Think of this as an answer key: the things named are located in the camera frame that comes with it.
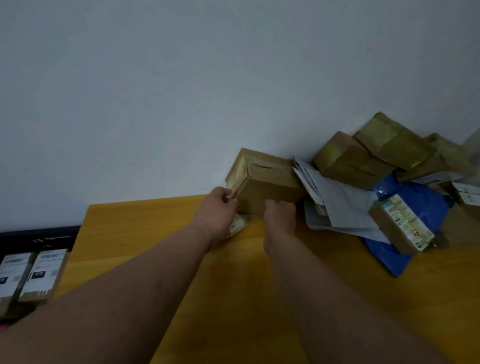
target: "person's left arm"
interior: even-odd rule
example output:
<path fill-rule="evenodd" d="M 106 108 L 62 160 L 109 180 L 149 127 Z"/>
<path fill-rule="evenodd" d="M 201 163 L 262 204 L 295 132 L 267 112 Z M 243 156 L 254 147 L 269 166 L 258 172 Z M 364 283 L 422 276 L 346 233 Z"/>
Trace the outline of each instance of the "person's left arm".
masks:
<path fill-rule="evenodd" d="M 230 192 L 217 187 L 185 228 L 2 333 L 2 363 L 150 362 L 204 255 L 227 237 Z"/>

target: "person's right arm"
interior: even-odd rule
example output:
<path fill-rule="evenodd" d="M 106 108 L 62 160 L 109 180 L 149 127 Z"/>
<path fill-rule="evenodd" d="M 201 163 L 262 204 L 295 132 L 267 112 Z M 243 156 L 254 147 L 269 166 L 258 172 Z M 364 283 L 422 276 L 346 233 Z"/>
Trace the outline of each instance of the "person's right arm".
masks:
<path fill-rule="evenodd" d="M 311 363 L 450 363 L 331 272 L 295 237 L 295 213 L 266 202 L 264 246 Z"/>

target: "yellow wooden tabletop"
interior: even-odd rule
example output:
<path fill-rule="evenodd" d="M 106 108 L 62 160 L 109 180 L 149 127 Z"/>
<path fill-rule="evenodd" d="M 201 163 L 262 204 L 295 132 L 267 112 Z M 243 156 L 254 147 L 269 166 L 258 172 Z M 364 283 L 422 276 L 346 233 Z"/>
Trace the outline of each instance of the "yellow wooden tabletop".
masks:
<path fill-rule="evenodd" d="M 170 236 L 191 220 L 202 198 L 90 206 L 58 295 Z M 480 362 L 480 244 L 424 252 L 395 279 L 358 238 L 310 231 L 301 213 L 297 236 L 383 312 L 456 362 Z M 263 238 L 262 222 L 254 221 L 205 257 L 153 363 L 307 362 Z"/>

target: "taped cardboard box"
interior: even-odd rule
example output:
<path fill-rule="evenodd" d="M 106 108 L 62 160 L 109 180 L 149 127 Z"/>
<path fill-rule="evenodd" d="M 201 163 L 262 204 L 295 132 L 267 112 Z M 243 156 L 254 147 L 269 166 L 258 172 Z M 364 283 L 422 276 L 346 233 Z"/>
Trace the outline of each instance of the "taped cardboard box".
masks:
<path fill-rule="evenodd" d="M 446 182 L 441 186 L 477 224 L 480 224 L 480 187 L 458 182 Z"/>
<path fill-rule="evenodd" d="M 435 154 L 409 171 L 396 172 L 399 182 L 413 181 L 428 185 L 456 181 L 475 174 L 475 167 L 462 146 L 437 133 L 424 140 L 435 148 Z"/>
<path fill-rule="evenodd" d="M 435 245 L 439 248 L 480 243 L 480 224 L 478 224 L 461 205 L 451 208 L 436 234 Z"/>
<path fill-rule="evenodd" d="M 68 258 L 67 249 L 40 252 L 20 293 L 18 302 L 44 304 L 53 298 Z"/>
<path fill-rule="evenodd" d="M 430 229 L 397 194 L 374 206 L 370 216 L 402 255 L 423 251 L 434 238 Z"/>
<path fill-rule="evenodd" d="M 377 158 L 410 170 L 435 154 L 435 148 L 382 112 L 354 135 Z"/>
<path fill-rule="evenodd" d="M 293 160 L 242 148 L 225 179 L 240 202 L 239 212 L 263 216 L 267 199 L 296 203 L 304 197 L 294 166 Z"/>
<path fill-rule="evenodd" d="M 0 317 L 7 316 L 32 269 L 35 253 L 6 255 L 0 265 Z"/>
<path fill-rule="evenodd" d="M 392 166 L 374 157 L 353 137 L 337 132 L 318 152 L 314 163 L 320 173 L 365 191 L 393 172 Z"/>

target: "black square on label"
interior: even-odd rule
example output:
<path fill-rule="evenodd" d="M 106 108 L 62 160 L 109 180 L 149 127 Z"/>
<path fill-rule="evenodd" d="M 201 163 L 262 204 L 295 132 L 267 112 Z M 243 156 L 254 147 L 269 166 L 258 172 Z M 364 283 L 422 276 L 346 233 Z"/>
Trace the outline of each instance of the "black square on label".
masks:
<path fill-rule="evenodd" d="M 43 272 L 35 272 L 33 275 L 32 275 L 32 279 L 36 279 L 36 278 L 43 278 L 45 276 L 45 273 L 47 271 L 43 271 Z"/>

